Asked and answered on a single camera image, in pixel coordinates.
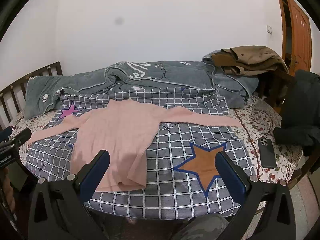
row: hand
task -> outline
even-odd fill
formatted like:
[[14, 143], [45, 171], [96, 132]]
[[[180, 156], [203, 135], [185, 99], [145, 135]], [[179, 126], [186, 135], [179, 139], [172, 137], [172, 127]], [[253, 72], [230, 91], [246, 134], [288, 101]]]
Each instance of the hand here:
[[9, 169], [8, 167], [4, 168], [4, 182], [2, 184], [2, 188], [4, 191], [5, 198], [8, 202], [11, 212], [14, 212], [16, 204], [13, 197], [13, 188], [10, 185], [10, 179], [8, 176]]

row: gray checkered blanket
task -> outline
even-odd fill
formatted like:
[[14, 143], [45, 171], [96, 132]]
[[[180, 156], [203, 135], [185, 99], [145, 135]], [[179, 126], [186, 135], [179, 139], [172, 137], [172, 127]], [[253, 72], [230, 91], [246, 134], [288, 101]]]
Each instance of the gray checkered blanket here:
[[[114, 94], [61, 95], [61, 108], [73, 102], [76, 116], [91, 109], [106, 107], [110, 99], [131, 98], [141, 103], [153, 103], [166, 108], [183, 106], [197, 113], [228, 114], [224, 97], [216, 94], [216, 87], [208, 90], [193, 88], [165, 88], [117, 92]], [[61, 122], [58, 112], [45, 127]], [[70, 130], [32, 143], [26, 166], [38, 177], [49, 181], [63, 179], [70, 171], [73, 144], [78, 129]], [[204, 193], [195, 175], [174, 171], [172, 168], [192, 156], [190, 142], [212, 148], [226, 142], [229, 157], [248, 175], [255, 174], [244, 142], [230, 127], [209, 127], [186, 123], [161, 123], [147, 153], [147, 187], [129, 192], [95, 192], [86, 206], [121, 216], [149, 219], [191, 218], [220, 212], [235, 214], [234, 203], [221, 178], [215, 179], [209, 195]]]

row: light switch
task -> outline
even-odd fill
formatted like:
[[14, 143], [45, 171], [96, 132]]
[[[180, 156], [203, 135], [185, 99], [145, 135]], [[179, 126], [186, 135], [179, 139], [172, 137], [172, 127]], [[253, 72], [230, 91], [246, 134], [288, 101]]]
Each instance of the light switch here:
[[272, 34], [272, 27], [267, 24], [267, 33]]

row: black phone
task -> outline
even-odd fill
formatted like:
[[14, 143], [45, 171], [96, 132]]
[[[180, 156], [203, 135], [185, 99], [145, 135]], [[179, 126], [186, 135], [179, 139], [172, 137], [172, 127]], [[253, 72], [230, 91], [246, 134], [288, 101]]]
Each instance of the black phone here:
[[258, 139], [261, 166], [263, 168], [274, 169], [277, 167], [275, 151], [270, 139], [261, 137]]

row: white wall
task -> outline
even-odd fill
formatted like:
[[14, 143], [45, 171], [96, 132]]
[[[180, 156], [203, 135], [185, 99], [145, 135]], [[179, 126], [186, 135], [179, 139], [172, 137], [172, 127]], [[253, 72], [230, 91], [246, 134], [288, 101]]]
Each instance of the white wall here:
[[29, 0], [0, 42], [0, 90], [56, 58], [57, 0]]
[[[320, 32], [310, 24], [316, 72]], [[278, 0], [30, 0], [0, 43], [0, 71], [9, 69], [0, 89], [57, 60], [70, 75], [125, 60], [201, 60], [241, 45], [281, 54]]]

